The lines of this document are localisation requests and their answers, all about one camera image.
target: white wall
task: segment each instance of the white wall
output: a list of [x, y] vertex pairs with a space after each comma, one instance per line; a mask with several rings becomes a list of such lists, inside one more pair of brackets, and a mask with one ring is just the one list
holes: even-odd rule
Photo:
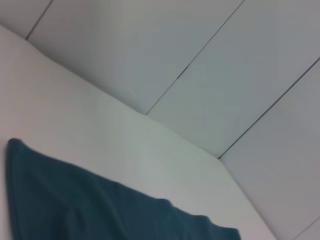
[[222, 161], [279, 240], [319, 239], [320, 62]]
[[320, 57], [319, 11], [245, 0], [149, 116], [219, 157]]
[[0, 25], [25, 38], [50, 0], [0, 0]]
[[32, 44], [146, 113], [242, 0], [54, 0]]
[[[223, 164], [0, 27], [0, 152], [10, 138], [220, 226], [275, 240]], [[0, 178], [4, 158], [0, 155]], [[5, 181], [0, 239], [8, 239]]]

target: white ceiling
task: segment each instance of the white ceiling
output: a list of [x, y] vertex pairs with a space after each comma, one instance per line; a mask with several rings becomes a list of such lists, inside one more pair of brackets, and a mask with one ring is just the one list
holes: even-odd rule
[[25, 38], [50, 0], [1, 0], [0, 24]]
[[242, 0], [54, 0], [30, 42], [146, 113]]
[[279, 240], [320, 235], [319, 79], [320, 61], [221, 158]]
[[320, 57], [319, 9], [245, 0], [148, 115], [221, 156]]

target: teal fabric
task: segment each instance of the teal fabric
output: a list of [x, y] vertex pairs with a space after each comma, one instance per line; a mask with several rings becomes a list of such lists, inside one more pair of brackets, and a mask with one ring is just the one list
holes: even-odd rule
[[214, 225], [11, 139], [6, 185], [15, 240], [239, 240]]

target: green towel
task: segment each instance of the green towel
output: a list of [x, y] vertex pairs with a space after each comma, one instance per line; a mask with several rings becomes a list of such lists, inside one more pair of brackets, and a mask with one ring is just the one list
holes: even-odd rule
[[6, 185], [15, 240], [239, 240], [181, 211], [11, 139]]

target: panel seam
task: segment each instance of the panel seam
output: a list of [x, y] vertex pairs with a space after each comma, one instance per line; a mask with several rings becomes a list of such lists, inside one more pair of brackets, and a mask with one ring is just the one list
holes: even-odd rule
[[296, 85], [297, 82], [299, 82], [300, 79], [302, 79], [304, 77], [304, 75], [306, 75], [306, 73], [320, 60], [320, 57], [254, 122], [251, 124], [251, 126], [249, 126], [249, 128], [241, 134], [240, 137], [238, 137], [237, 140], [235, 140], [234, 143], [231, 144], [231, 146], [229, 146], [220, 157], [218, 157], [218, 159], [221, 159], [223, 157], [223, 155], [225, 155], [274, 105], [276, 105], [277, 102], [279, 102], [279, 100], [287, 93], [289, 92], [290, 89], [292, 89], [294, 87], [294, 85]]
[[297, 236], [295, 236], [292, 240], [296, 240], [298, 237], [300, 237], [304, 232], [306, 232], [309, 228], [311, 228], [318, 220], [320, 219], [320, 216], [317, 217], [309, 226], [307, 226], [305, 229], [303, 229]]
[[50, 6], [52, 5], [53, 2], [54, 2], [54, 0], [50, 0], [50, 2], [48, 3], [48, 5], [45, 7], [42, 14], [40, 15], [40, 17], [37, 19], [37, 21], [35, 22], [35, 24], [31, 28], [30, 32], [26, 36], [25, 40], [28, 40], [30, 38], [31, 34], [34, 32], [34, 30], [36, 29], [36, 27], [40, 23], [41, 19], [45, 16], [45, 14], [47, 13], [48, 9], [50, 8]]
[[152, 107], [146, 112], [145, 115], [148, 115], [148, 113], [154, 108], [154, 106], [159, 102], [159, 100], [166, 94], [166, 92], [172, 87], [172, 85], [184, 74], [184, 72], [188, 69], [190, 64], [198, 57], [198, 55], [205, 49], [205, 47], [211, 42], [211, 40], [214, 38], [215, 35], [220, 31], [220, 29], [227, 23], [227, 21], [233, 16], [233, 14], [240, 8], [240, 6], [244, 3], [245, 0], [242, 0], [242, 2], [239, 4], [239, 6], [236, 7], [236, 9], [231, 13], [231, 15], [224, 21], [224, 23], [219, 27], [219, 29], [213, 34], [212, 37], [210, 37], [209, 41], [206, 42], [206, 44], [201, 48], [201, 50], [195, 55], [195, 57], [189, 62], [189, 64], [183, 69], [183, 71], [179, 74], [179, 76], [170, 84], [170, 86], [164, 91], [164, 93], [159, 97], [159, 99], [152, 105]]

